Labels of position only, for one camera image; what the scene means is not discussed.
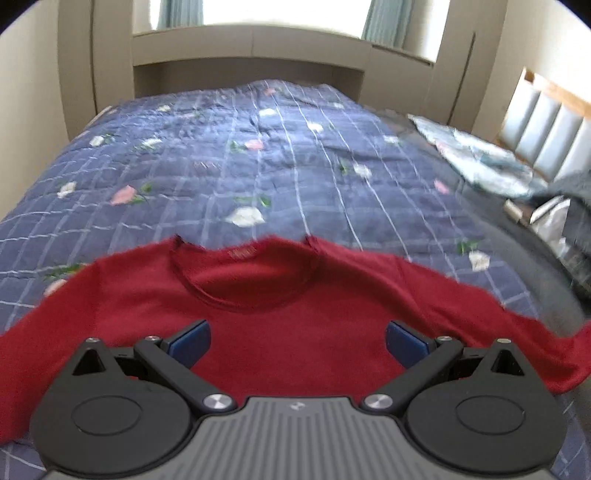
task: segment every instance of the blue quilt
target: blue quilt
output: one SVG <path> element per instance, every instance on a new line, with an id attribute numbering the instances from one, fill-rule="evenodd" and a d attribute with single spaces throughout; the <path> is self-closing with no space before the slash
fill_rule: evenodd
<path id="1" fill-rule="evenodd" d="M 74 139 L 0 222 L 0 332 L 81 265 L 175 233 L 208 248 L 312 234 L 406 257 L 537 315 L 424 153 L 330 86 L 270 80 L 137 99 Z M 577 458 L 589 452 L 569 415 L 556 473 L 583 478 Z M 27 439 L 1 453 L 6 479 L 42 472 Z"/>

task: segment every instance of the metal screw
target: metal screw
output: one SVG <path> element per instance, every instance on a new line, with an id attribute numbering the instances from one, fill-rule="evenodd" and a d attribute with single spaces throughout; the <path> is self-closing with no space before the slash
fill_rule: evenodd
<path id="1" fill-rule="evenodd" d="M 392 397 L 385 393 L 374 393 L 365 397 L 363 403 L 372 410 L 386 410 L 386 408 L 392 406 L 394 401 L 392 400 Z"/>
<path id="2" fill-rule="evenodd" d="M 223 393 L 213 393 L 203 399 L 203 405 L 211 410 L 226 410 L 234 404 L 232 397 Z"/>

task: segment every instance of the curtain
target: curtain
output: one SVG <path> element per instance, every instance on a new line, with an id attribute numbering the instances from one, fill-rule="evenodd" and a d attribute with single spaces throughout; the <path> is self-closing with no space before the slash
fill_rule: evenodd
<path id="1" fill-rule="evenodd" d="M 203 0 L 161 0 L 158 29 L 203 25 Z"/>
<path id="2" fill-rule="evenodd" d="M 372 0 L 362 38 L 402 48 L 412 10 L 413 0 Z"/>

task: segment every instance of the gray gripper base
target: gray gripper base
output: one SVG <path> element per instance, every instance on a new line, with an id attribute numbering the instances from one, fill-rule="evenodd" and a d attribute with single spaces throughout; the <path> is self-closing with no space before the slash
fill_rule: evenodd
<path id="1" fill-rule="evenodd" d="M 206 418 L 176 457 L 128 480 L 460 480 L 417 453 L 398 424 L 347 398 L 250 399 Z M 538 471 L 524 480 L 551 480 Z M 48 472 L 45 480 L 71 480 Z"/>

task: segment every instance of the wooden headboard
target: wooden headboard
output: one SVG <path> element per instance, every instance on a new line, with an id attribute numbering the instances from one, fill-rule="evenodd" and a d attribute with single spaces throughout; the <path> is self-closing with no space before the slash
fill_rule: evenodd
<path id="1" fill-rule="evenodd" d="M 496 139 L 545 179 L 591 168 L 591 103 L 524 69 Z"/>

